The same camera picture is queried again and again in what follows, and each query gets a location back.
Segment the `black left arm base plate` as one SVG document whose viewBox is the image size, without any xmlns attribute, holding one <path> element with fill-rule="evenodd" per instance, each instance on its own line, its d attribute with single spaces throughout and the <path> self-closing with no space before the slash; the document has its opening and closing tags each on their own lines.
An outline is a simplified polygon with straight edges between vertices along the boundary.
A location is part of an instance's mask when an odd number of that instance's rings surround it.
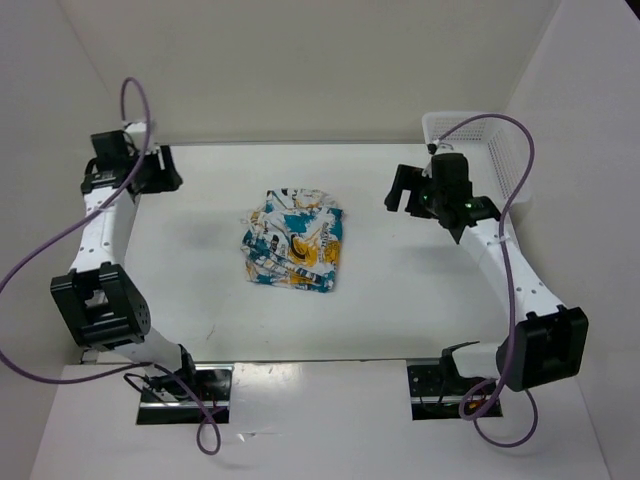
<svg viewBox="0 0 640 480">
<path fill-rule="evenodd" d="M 231 364 L 197 364 L 189 385 L 218 424 L 229 423 L 232 376 Z M 175 381 L 161 384 L 141 374 L 126 374 L 125 379 L 139 393 L 137 425 L 196 425 L 205 419 L 199 404 Z"/>
</svg>

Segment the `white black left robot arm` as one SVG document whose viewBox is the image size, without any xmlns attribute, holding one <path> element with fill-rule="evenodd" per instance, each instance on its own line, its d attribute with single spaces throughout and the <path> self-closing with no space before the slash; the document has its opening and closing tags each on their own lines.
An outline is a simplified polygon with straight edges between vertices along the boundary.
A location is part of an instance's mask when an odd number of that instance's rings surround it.
<svg viewBox="0 0 640 480">
<path fill-rule="evenodd" d="M 124 267 L 141 196 L 182 184 L 169 146 L 156 144 L 146 128 L 138 121 L 92 135 L 95 156 L 81 183 L 89 221 L 69 271 L 52 279 L 50 292 L 78 346 L 143 364 L 155 395 L 185 400 L 200 385 L 192 357 L 152 327 L 150 308 Z"/>
</svg>

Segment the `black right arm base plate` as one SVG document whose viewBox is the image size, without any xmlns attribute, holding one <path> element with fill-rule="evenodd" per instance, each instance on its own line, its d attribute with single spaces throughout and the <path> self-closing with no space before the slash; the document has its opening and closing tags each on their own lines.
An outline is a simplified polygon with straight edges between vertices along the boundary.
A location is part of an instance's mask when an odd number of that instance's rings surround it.
<svg viewBox="0 0 640 480">
<path fill-rule="evenodd" d="M 463 378 L 447 372 L 439 359 L 408 361 L 406 364 L 413 421 L 459 419 L 459 405 L 469 389 L 482 378 Z M 496 383 L 483 387 L 470 400 L 463 402 L 471 415 L 487 403 Z"/>
</svg>

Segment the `patterned white teal yellow shorts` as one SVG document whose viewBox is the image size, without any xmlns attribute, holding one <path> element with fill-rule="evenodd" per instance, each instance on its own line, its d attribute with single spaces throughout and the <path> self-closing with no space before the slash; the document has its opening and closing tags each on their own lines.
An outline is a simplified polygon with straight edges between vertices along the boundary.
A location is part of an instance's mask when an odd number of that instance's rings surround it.
<svg viewBox="0 0 640 480">
<path fill-rule="evenodd" d="M 344 211 L 318 189 L 280 188 L 245 224 L 241 251 L 248 281 L 328 293 L 333 290 L 343 241 Z"/>
</svg>

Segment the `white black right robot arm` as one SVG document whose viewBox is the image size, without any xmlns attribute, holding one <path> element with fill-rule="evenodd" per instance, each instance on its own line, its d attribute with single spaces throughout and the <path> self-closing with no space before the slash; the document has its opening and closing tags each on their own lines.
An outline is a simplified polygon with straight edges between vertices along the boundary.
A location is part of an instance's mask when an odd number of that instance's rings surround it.
<svg viewBox="0 0 640 480">
<path fill-rule="evenodd" d="M 486 196 L 474 196 L 469 164 L 460 153 L 437 154 L 426 169 L 398 165 L 384 200 L 387 210 L 405 207 L 412 217 L 435 219 L 464 249 L 498 296 L 513 333 L 500 344 L 465 342 L 443 349 L 440 385 L 460 393 L 473 379 L 504 377 L 519 392 L 576 376 L 589 322 L 541 281 L 501 227 L 501 214 Z"/>
</svg>

